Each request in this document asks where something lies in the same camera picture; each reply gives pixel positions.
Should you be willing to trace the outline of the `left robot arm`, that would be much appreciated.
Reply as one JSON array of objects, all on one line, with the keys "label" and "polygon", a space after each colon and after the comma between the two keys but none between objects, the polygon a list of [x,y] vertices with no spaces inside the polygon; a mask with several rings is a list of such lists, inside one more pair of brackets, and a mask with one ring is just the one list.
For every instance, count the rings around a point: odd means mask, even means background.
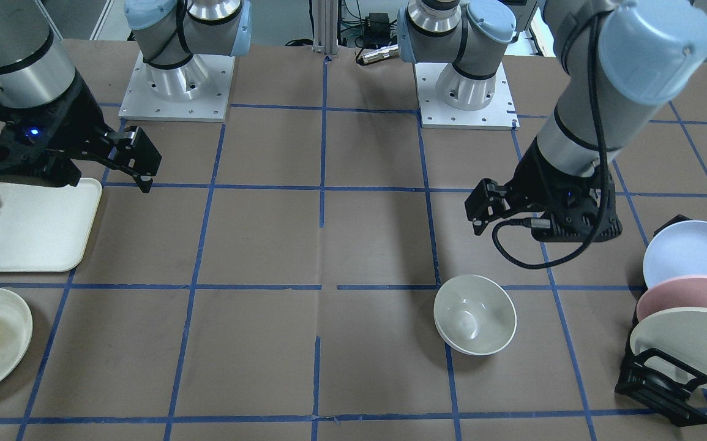
[{"label": "left robot arm", "polygon": [[[608,163],[684,89],[707,58],[707,1],[539,1],[570,82],[501,186],[483,179],[465,201],[474,234],[518,213],[541,242],[596,242],[622,225]],[[447,64],[444,100],[461,108],[462,86],[491,88],[517,20],[510,2],[410,1],[397,42],[405,62]]]}]

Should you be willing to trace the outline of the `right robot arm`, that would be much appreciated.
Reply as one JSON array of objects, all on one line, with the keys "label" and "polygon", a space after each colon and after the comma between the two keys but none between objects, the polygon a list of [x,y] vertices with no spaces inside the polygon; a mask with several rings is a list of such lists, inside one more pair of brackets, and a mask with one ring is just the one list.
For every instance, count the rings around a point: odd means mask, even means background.
[{"label": "right robot arm", "polygon": [[[228,87],[219,64],[248,53],[249,1],[127,1],[140,47],[121,114],[220,121]],[[0,183],[76,186],[79,161],[127,174],[149,192],[161,154],[138,126],[117,131],[34,1],[0,1]]]}]

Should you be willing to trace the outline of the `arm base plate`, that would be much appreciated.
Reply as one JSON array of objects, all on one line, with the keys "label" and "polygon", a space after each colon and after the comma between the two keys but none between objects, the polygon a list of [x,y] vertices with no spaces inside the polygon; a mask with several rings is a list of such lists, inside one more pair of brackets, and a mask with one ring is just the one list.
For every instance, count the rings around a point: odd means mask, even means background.
[{"label": "arm base plate", "polygon": [[196,54],[182,67],[163,70],[138,56],[119,115],[129,121],[223,123],[236,60]]},{"label": "arm base plate", "polygon": [[519,127],[504,66],[493,77],[463,77],[452,64],[414,65],[421,125],[427,129],[515,129]]}]

